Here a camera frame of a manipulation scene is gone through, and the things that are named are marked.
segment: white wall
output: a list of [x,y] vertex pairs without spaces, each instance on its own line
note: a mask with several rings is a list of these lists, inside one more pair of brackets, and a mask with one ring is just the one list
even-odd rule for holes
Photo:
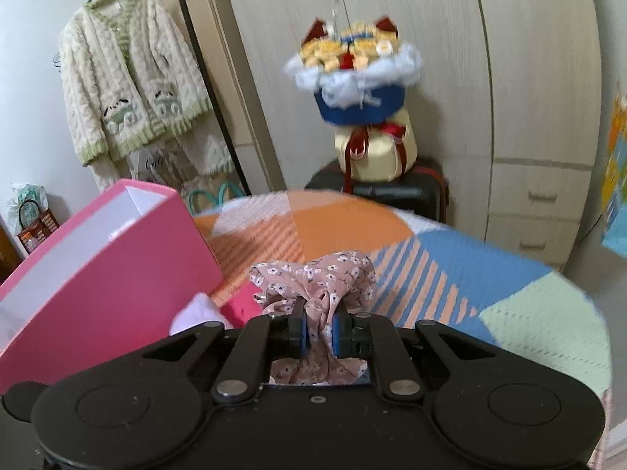
[[[601,41],[603,101],[601,131],[580,237],[601,213],[601,185],[606,161],[616,81],[627,89],[627,0],[594,0]],[[612,425],[627,418],[627,260],[600,244],[601,224],[577,246],[565,275],[588,292],[607,319],[613,363],[614,415]]]
[[57,37],[86,0],[0,0],[0,218],[12,182],[46,186],[64,221],[97,194],[74,154],[61,74],[52,64]]

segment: pink floral cloth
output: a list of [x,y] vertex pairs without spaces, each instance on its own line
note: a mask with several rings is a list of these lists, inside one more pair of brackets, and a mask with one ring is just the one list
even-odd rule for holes
[[251,282],[264,290],[255,300],[263,314],[289,315],[299,296],[305,298],[310,350],[303,360],[283,358],[272,363],[276,383],[346,385],[368,365],[358,358],[333,356],[333,313],[340,300],[347,309],[370,307],[376,276],[368,256],[359,251],[336,252],[303,265],[277,261],[259,263],[250,270]]

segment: red ribbon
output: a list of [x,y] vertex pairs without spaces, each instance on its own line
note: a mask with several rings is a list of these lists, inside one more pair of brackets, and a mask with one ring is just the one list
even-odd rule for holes
[[351,71],[355,68],[353,61],[355,56],[351,53],[344,53],[340,56],[340,70],[341,71]]
[[346,144],[344,152],[344,192],[352,194],[352,172],[350,160],[359,160],[368,154],[369,133],[368,129],[376,129],[383,134],[390,136],[396,145],[396,151],[400,159],[400,174],[405,173],[407,168],[407,151],[402,139],[405,137],[406,127],[395,122],[383,122],[375,125],[357,127],[350,133],[349,142]]

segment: green bag handle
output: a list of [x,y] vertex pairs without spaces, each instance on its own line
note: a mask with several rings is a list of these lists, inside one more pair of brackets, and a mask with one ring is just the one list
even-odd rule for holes
[[207,192],[202,189],[196,189],[190,192],[189,196],[187,197],[187,208],[189,209],[189,213],[191,213],[192,215],[197,215],[196,211],[194,210],[194,206],[192,205],[194,196],[199,195],[199,194],[201,196],[205,196],[206,199],[208,199],[211,203],[213,203],[214,207],[220,207],[225,204],[225,195],[227,194],[228,189],[231,189],[231,191],[233,192],[233,195],[236,198],[244,198],[246,196],[244,192],[242,191],[242,189],[240,189],[238,185],[234,184],[230,180],[223,182],[223,184],[220,186],[220,189],[217,193],[217,198],[214,195],[212,195],[210,192]]
[[227,180],[220,186],[220,191],[217,194],[217,202],[219,205],[225,204],[225,194],[227,193],[227,189],[229,188],[231,188],[231,191],[233,191],[233,195],[236,198],[246,197],[242,189],[239,188],[239,185],[234,184],[233,182],[231,182],[231,180]]

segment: black metal rack pole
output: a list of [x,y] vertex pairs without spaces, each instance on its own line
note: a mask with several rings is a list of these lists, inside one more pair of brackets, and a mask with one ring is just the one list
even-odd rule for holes
[[179,4],[181,6],[181,12],[183,12],[183,19],[185,20],[185,26],[187,27],[187,33],[189,34],[189,40],[192,43],[192,49],[194,50],[194,55],[196,56],[196,61],[198,62],[200,73],[203,76],[203,81],[205,81],[205,86],[207,87],[207,92],[209,93],[209,100],[211,101],[211,105],[213,106],[213,112],[216,114],[217,123],[218,125],[220,125],[220,130],[222,131],[222,135],[224,136],[225,142],[227,143],[227,148],[229,149],[229,153],[231,154],[231,158],[233,159],[233,164],[235,166],[235,170],[237,171],[237,176],[239,177],[242,188],[244,189],[244,192],[248,196],[250,196],[250,188],[248,187],[246,176],[244,175],[244,171],[241,168],[239,159],[237,158],[237,153],[235,152],[235,146],[233,145],[231,134],[229,134],[227,122],[225,122],[224,115],[222,114],[222,110],[220,109],[220,104],[217,101],[216,92],[214,91],[213,85],[211,84],[211,79],[209,79],[209,72],[207,70],[205,60],[203,59],[203,52],[200,49],[200,43],[198,42],[198,36],[196,36],[196,30],[192,22],[192,16],[189,13],[187,0],[179,0]]

